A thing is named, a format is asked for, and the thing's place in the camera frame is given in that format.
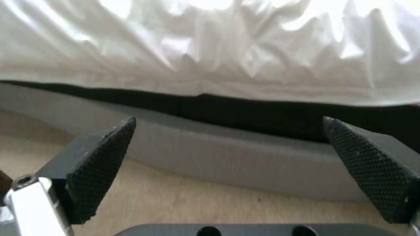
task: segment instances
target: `black strip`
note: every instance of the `black strip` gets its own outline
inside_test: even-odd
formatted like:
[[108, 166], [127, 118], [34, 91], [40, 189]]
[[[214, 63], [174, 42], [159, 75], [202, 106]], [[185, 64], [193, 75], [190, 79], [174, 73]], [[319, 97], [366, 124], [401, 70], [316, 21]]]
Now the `black strip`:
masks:
[[87, 89], [64, 84], [7, 83], [315, 142], [327, 142], [323, 134], [322, 117], [329, 116], [367, 130], [392, 135], [420, 152], [417, 139], [417, 134], [420, 134], [420, 107], [415, 105], [352, 107], [305, 102], [263, 102], [207, 94], [186, 97], [134, 90]]

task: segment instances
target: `screw hole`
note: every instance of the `screw hole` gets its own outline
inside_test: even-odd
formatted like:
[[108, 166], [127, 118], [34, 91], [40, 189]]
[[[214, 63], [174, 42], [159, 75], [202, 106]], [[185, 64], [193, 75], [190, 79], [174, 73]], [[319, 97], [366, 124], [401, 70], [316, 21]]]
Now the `screw hole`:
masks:
[[292, 236], [318, 236], [315, 231], [306, 226], [296, 226], [291, 233]]
[[18, 184], [26, 184], [29, 181], [31, 181], [31, 179], [32, 179], [32, 176], [24, 176], [24, 177], [18, 179], [17, 182], [18, 182]]
[[206, 226], [197, 232], [197, 236], [222, 236], [222, 233], [213, 226]]

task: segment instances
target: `wrinkled white cloth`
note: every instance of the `wrinkled white cloth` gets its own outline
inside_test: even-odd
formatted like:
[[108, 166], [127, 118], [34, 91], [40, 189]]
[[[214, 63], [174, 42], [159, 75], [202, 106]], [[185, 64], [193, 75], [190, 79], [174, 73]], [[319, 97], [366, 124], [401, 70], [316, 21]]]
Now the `wrinkled white cloth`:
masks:
[[0, 80], [420, 101], [416, 0], [1, 0], [0, 11]]

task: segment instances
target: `floor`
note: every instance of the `floor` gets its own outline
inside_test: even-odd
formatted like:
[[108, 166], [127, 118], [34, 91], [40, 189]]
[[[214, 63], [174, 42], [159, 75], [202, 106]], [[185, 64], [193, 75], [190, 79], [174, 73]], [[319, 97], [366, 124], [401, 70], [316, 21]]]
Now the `floor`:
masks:
[[[35, 119], [0, 110], [0, 169], [33, 173], [73, 137]], [[177, 176], [124, 160], [97, 215], [76, 236], [113, 235], [147, 223], [363, 223], [403, 235], [368, 202], [324, 202]]]

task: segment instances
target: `gray padding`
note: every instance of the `gray padding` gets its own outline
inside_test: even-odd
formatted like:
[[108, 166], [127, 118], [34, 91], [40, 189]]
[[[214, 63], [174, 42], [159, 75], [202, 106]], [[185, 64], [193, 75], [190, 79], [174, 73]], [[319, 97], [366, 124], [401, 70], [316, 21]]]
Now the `gray padding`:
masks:
[[365, 200], [330, 145], [190, 121], [140, 108], [0, 84], [0, 108], [73, 135], [103, 133], [134, 115], [128, 158], [219, 183], [315, 199]]

